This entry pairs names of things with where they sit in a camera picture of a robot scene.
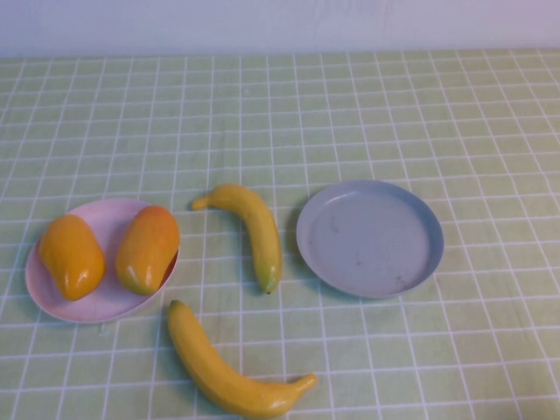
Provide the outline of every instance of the plastic banana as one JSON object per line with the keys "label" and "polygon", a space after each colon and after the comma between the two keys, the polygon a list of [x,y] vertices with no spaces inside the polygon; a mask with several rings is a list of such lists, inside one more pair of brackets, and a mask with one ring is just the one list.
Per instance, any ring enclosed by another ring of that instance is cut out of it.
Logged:
{"label": "plastic banana", "polygon": [[281,416],[317,383],[315,374],[293,383],[242,376],[218,355],[193,311],[178,300],[171,301],[167,325],[189,375],[210,401],[230,413],[249,418]]}
{"label": "plastic banana", "polygon": [[251,239],[257,281],[266,293],[274,291],[282,276],[282,247],[274,217],[264,200],[246,186],[223,184],[196,199],[192,210],[209,206],[228,210],[243,220]]}

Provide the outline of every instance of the wall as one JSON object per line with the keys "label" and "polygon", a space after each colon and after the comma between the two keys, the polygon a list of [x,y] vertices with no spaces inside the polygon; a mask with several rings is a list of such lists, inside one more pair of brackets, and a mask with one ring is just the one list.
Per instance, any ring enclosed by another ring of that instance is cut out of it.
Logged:
{"label": "wall", "polygon": [[0,56],[560,46],[558,0],[3,0]]}

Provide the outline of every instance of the empty plate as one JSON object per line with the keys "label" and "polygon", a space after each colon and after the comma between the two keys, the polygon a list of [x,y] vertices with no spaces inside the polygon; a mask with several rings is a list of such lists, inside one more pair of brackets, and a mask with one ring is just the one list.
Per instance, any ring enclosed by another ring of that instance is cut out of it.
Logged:
{"label": "empty plate", "polygon": [[313,272],[363,298],[409,291],[438,267],[444,235],[416,195],[374,180],[343,182],[314,195],[297,220],[297,245]]}

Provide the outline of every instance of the mango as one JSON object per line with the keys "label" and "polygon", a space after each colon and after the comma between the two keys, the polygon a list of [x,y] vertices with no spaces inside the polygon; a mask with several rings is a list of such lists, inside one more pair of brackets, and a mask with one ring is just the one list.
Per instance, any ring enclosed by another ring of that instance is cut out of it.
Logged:
{"label": "mango", "polygon": [[38,252],[66,300],[84,298],[105,274],[105,258],[94,232],[75,214],[65,214],[49,224]]}
{"label": "mango", "polygon": [[179,250],[179,225],[167,209],[147,206],[130,223],[116,255],[121,284],[138,295],[158,291]]}

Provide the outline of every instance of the plate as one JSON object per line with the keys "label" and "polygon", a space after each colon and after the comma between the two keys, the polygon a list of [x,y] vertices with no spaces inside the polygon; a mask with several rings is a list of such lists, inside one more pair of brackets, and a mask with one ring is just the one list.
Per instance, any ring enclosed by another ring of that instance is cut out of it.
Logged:
{"label": "plate", "polygon": [[444,235],[438,218],[411,192],[384,181],[330,185],[297,219],[297,246],[332,287],[362,298],[410,291],[438,267]]}
{"label": "plate", "polygon": [[151,203],[135,199],[102,199],[71,210],[69,213],[80,216],[94,231],[105,255],[105,276],[100,285],[82,299],[64,299],[39,258],[37,241],[25,266],[25,284],[37,306],[58,319],[93,324],[130,315],[152,300],[171,275],[178,254],[169,265],[158,291],[150,296],[137,295],[127,290],[118,281],[115,268],[116,251],[129,224],[140,210],[150,205]]}

